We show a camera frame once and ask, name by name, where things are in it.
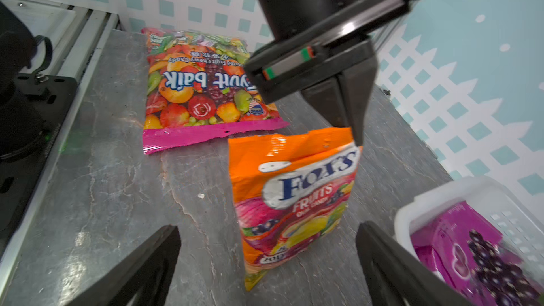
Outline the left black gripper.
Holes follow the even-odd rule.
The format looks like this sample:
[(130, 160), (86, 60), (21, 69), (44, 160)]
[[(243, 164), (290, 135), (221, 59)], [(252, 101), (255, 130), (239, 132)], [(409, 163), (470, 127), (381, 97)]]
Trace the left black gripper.
[[(258, 1), (273, 41), (245, 63), (251, 83), (267, 103), (301, 91), (329, 124), (350, 126), (362, 146), (378, 61), (350, 55), (369, 33), (408, 14), (416, 0)], [(339, 83), (329, 79), (340, 72)]]

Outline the white plastic basket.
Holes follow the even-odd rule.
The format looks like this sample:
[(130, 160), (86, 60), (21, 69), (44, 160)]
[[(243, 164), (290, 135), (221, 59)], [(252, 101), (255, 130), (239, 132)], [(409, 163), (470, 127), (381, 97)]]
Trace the white plastic basket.
[(531, 277), (543, 285), (543, 224), (508, 189), (491, 178), (464, 178), (416, 196), (395, 217), (396, 240), (420, 262), (412, 245), (412, 234), (463, 201), (502, 233), (506, 248), (520, 256)]

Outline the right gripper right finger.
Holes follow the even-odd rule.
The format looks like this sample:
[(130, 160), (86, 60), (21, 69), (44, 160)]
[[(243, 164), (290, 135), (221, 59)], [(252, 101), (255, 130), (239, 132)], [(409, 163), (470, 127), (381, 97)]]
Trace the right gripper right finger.
[(374, 222), (358, 226), (356, 248), (374, 305), (469, 305)]

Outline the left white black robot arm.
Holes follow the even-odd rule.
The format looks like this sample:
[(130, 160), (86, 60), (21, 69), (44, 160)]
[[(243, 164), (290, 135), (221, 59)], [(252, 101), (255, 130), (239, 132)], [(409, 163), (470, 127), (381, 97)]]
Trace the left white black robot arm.
[(364, 142), (378, 72), (371, 33), (409, 14), (416, 0), (259, 0), (273, 41), (244, 69), (266, 103), (293, 93), (332, 126)]

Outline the orange Fox's candy bag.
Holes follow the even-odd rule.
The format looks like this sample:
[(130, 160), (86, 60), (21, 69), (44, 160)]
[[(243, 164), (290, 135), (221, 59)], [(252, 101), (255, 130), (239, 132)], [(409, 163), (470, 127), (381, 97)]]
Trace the orange Fox's candy bag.
[(246, 290), (339, 224), (361, 152), (344, 127), (229, 141)]

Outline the purple grape candy bag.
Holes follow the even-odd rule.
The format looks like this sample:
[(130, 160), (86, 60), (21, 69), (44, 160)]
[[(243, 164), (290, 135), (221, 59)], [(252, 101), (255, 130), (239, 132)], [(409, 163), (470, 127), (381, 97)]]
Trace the purple grape candy bag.
[(543, 285), (465, 201), (411, 236), (420, 262), (474, 305), (542, 305)]

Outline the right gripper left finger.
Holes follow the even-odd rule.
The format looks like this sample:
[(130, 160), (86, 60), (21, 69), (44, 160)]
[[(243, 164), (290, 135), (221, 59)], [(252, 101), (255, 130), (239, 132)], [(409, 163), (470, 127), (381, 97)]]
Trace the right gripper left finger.
[(70, 305), (164, 305), (173, 279), (181, 237), (165, 225)]

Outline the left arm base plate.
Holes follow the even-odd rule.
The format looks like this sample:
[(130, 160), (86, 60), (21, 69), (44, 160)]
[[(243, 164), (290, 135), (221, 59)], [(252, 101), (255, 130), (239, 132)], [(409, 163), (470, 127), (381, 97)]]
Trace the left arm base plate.
[(78, 89), (76, 79), (49, 76), (36, 84), (28, 74), (1, 95), (1, 253), (19, 228), (52, 146)]

